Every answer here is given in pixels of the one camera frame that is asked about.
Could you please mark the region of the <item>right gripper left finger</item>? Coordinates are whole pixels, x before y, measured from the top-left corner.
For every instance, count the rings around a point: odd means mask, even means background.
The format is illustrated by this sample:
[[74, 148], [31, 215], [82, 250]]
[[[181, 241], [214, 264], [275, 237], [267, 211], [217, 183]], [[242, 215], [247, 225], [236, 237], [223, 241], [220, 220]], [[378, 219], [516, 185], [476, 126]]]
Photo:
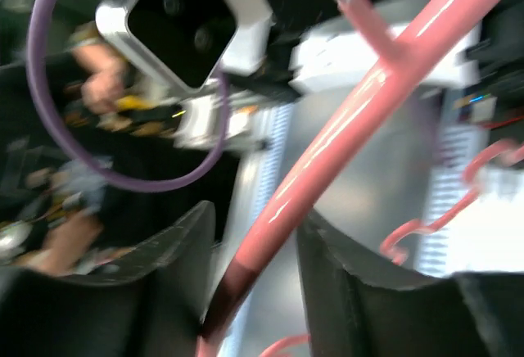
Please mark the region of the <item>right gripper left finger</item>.
[[215, 208], [202, 201], [102, 273], [1, 270], [4, 356], [193, 356], [207, 298]]

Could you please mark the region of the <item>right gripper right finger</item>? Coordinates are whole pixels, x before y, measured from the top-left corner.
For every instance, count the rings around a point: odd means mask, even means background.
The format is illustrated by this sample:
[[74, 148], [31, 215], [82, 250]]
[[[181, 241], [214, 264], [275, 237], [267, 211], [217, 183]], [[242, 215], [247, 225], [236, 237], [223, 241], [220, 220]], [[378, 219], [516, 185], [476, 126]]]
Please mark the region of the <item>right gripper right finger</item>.
[[313, 355], [522, 355], [520, 273], [433, 278], [370, 251], [316, 211], [296, 238]]

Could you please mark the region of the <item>pink hanger with green trousers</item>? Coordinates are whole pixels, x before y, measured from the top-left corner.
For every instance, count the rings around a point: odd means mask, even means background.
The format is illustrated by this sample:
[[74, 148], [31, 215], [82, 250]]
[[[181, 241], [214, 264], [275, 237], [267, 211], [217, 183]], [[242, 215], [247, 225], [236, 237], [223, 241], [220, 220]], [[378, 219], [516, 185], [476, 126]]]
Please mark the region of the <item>pink hanger with green trousers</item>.
[[341, 11], [378, 60], [312, 141], [246, 234], [212, 297], [200, 356], [215, 356], [255, 280], [346, 163], [499, 0], [431, 0], [396, 38], [369, 0]]

